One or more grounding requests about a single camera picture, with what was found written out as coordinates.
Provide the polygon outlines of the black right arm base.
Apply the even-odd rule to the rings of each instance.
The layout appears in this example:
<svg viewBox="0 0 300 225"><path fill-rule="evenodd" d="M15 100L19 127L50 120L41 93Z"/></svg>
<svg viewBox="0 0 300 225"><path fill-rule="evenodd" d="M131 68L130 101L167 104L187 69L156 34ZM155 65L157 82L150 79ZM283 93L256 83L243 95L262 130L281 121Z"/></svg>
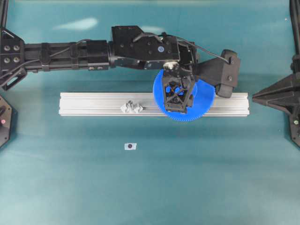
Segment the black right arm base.
<svg viewBox="0 0 300 225"><path fill-rule="evenodd" d="M0 148L2 149L10 140L15 131L17 112L15 108L3 97L0 97Z"/></svg>

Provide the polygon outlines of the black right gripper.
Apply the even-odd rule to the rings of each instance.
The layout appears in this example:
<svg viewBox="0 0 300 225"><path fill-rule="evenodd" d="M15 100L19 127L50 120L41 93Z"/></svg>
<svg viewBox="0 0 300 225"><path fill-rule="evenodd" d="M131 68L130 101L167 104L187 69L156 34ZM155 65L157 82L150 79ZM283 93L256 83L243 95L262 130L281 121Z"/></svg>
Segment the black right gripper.
<svg viewBox="0 0 300 225"><path fill-rule="evenodd" d="M165 109L167 112L187 113L194 101L195 77L190 70L199 63L198 47L195 42L174 35L163 35L161 39L166 45L171 45L167 53L173 56L162 65ZM183 69L178 74L174 70L179 68Z"/></svg>

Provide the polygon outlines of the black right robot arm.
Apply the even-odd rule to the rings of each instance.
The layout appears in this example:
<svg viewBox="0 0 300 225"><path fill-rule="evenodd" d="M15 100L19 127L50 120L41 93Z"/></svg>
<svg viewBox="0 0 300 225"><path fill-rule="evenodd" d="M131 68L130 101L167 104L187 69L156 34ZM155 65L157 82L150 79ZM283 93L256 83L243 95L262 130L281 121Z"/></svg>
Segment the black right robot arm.
<svg viewBox="0 0 300 225"><path fill-rule="evenodd" d="M193 105L196 65L192 43L168 34L144 32L138 26L112 27L112 39L27 44L0 29L0 86L8 90L28 72L102 71L115 67L161 70L159 99L167 111L186 113Z"/></svg>

